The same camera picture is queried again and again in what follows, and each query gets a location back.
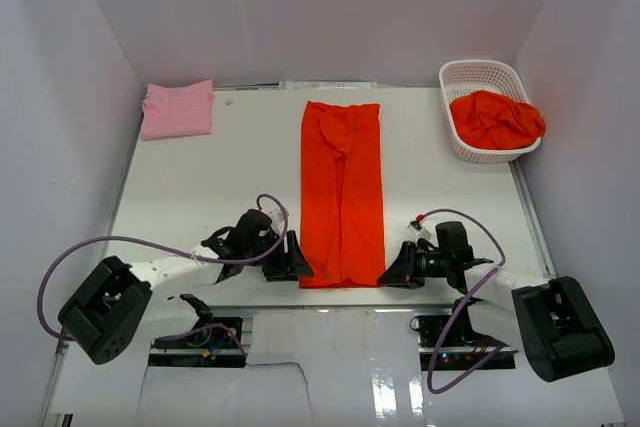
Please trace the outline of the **orange t shirt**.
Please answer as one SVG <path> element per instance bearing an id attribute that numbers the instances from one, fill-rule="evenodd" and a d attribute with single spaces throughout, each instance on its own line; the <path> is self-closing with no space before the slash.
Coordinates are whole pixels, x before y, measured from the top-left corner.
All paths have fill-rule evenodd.
<path id="1" fill-rule="evenodd" d="M 303 289 L 375 287 L 386 270 L 378 104 L 309 101 L 301 122 Z"/>
<path id="2" fill-rule="evenodd" d="M 455 99 L 449 109 L 460 139 L 477 149 L 527 148 L 546 133 L 535 107 L 486 90 Z"/>

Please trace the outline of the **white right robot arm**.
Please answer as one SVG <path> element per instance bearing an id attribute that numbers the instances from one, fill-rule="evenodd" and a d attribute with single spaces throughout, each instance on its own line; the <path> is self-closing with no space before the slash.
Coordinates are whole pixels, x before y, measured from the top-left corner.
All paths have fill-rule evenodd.
<path id="1" fill-rule="evenodd" d="M 436 278 L 462 296 L 439 333 L 428 337 L 430 371 L 442 360 L 450 335 L 466 346 L 480 339 L 496 345 L 480 352 L 470 372 L 504 351 L 524 354 L 545 382 L 608 367 L 615 360 L 613 344 L 575 278 L 546 280 L 512 273 L 475 256 L 467 241 L 406 242 L 378 283 L 418 289 Z"/>

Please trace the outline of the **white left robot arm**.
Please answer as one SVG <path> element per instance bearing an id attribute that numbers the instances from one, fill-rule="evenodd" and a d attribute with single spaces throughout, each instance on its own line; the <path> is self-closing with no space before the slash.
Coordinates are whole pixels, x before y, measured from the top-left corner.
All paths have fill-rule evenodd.
<path id="1" fill-rule="evenodd" d="M 169 256 L 139 263 L 127 263 L 117 256 L 102 259 L 58 313 L 63 329 L 96 365 L 115 360 L 140 330 L 150 339 L 180 336 L 191 346 L 205 343 L 211 334 L 212 315 L 189 289 L 220 283 L 246 266 L 260 268 L 269 282 L 314 275 L 293 230 L 280 233 L 269 226 L 227 226 L 190 252 L 142 239 L 129 241 Z M 158 311 L 172 296 L 179 296 L 195 311 L 182 315 L 177 326 L 166 318 L 144 318 L 152 303 Z"/>

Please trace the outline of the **folded pink t shirt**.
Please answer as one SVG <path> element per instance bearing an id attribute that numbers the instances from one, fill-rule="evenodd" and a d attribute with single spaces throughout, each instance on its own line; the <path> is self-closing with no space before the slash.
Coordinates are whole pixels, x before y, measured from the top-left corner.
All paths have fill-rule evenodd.
<path id="1" fill-rule="evenodd" d="M 213 102 L 211 80 L 176 88 L 148 84 L 142 102 L 140 139 L 150 141 L 211 134 Z"/>

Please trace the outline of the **white perforated plastic basket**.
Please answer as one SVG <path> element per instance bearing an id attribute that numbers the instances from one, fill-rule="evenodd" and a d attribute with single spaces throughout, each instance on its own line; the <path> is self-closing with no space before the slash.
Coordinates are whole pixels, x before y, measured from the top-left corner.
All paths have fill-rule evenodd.
<path id="1" fill-rule="evenodd" d="M 439 71 L 443 110 L 454 153 L 471 163 L 506 163 L 534 151 L 546 133 L 522 81 L 509 65 L 455 60 Z"/>

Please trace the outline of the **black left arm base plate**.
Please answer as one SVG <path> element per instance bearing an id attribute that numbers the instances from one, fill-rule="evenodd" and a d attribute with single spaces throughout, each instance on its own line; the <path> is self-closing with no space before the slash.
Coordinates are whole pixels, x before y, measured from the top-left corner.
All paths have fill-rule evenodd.
<path id="1" fill-rule="evenodd" d="M 243 368 L 244 355 L 220 328 L 177 340 L 156 340 L 150 349 L 149 367 Z"/>

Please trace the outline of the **white paper strip at wall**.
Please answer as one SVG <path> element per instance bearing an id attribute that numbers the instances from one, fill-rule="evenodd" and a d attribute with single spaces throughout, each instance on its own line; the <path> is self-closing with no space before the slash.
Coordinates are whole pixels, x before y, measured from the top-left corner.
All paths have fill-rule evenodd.
<path id="1" fill-rule="evenodd" d="M 369 90 L 378 86 L 376 82 L 367 81 L 281 81 L 280 90 L 325 90 L 325 89 L 359 89 Z"/>

